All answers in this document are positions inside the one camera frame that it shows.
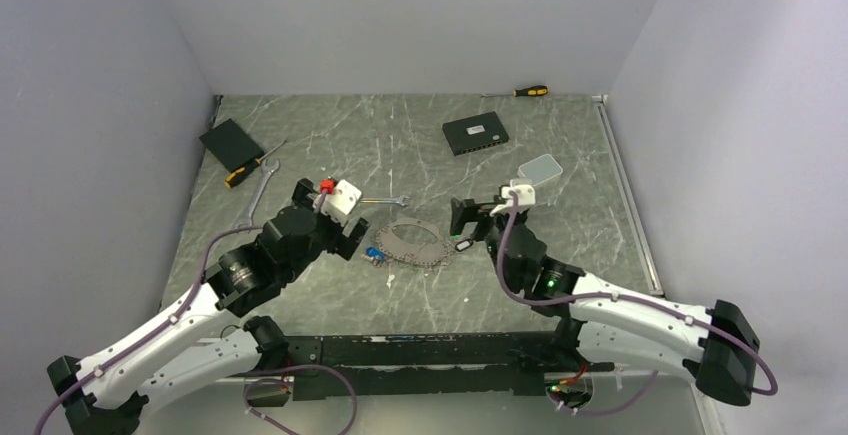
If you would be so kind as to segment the blue key tag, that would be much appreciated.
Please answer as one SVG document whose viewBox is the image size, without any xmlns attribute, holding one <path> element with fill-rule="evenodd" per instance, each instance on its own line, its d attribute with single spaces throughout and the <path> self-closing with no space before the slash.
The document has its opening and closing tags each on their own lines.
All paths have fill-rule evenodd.
<svg viewBox="0 0 848 435">
<path fill-rule="evenodd" d="M 385 254 L 375 247 L 367 247 L 362 258 L 375 267 L 383 265 L 386 261 Z"/>
</svg>

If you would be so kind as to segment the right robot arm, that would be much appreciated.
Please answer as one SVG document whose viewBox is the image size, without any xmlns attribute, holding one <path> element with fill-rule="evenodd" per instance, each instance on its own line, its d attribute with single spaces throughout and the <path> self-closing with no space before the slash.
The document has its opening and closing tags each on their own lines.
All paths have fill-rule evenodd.
<svg viewBox="0 0 848 435">
<path fill-rule="evenodd" d="M 559 318 L 559 336 L 550 346 L 557 366 L 642 364 L 739 407 L 750 405 L 755 394 L 775 394 L 772 375 L 768 388 L 754 385 L 765 364 L 759 337 L 738 305 L 721 299 L 711 306 L 667 301 L 559 261 L 527 227 L 529 209 L 515 189 L 486 203 L 454 198 L 449 231 L 458 235 L 473 224 L 471 238 L 485 245 L 505 295 Z"/>
</svg>

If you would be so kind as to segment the large metal keyring with chain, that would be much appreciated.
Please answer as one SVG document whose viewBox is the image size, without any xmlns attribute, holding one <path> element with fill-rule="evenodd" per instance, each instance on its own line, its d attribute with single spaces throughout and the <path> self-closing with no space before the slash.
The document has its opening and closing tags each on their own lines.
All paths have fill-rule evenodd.
<svg viewBox="0 0 848 435">
<path fill-rule="evenodd" d="M 412 228 L 426 232 L 432 241 L 410 242 L 396 233 L 399 228 Z M 442 236 L 439 228 L 431 222 L 418 218 L 398 217 L 374 235 L 376 247 L 389 259 L 417 267 L 437 267 L 450 263 L 452 248 Z"/>
</svg>

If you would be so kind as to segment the black key fob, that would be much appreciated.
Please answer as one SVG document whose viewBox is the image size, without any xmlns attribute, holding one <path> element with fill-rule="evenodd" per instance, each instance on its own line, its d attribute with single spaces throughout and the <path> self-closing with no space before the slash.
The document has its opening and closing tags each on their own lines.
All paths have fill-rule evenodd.
<svg viewBox="0 0 848 435">
<path fill-rule="evenodd" d="M 463 251 L 471 248 L 473 245 L 474 245 L 474 241 L 472 239 L 466 238 L 466 239 L 462 239 L 462 240 L 458 241 L 455 244 L 454 249 L 455 249 L 456 252 L 463 252 Z"/>
</svg>

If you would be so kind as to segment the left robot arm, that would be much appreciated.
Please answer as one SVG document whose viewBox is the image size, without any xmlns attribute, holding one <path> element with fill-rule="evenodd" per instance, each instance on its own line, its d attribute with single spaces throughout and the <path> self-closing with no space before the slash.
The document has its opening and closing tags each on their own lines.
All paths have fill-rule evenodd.
<svg viewBox="0 0 848 435">
<path fill-rule="evenodd" d="M 361 191 L 345 180 L 303 179 L 292 202 L 253 241 L 215 262 L 202 258 L 189 289 L 111 346 L 47 369 L 75 434 L 131 434 L 168 404 L 229 376 L 317 370 L 279 325 L 256 309 L 276 298 L 323 254 L 350 259 L 369 224 L 352 220 Z"/>
</svg>

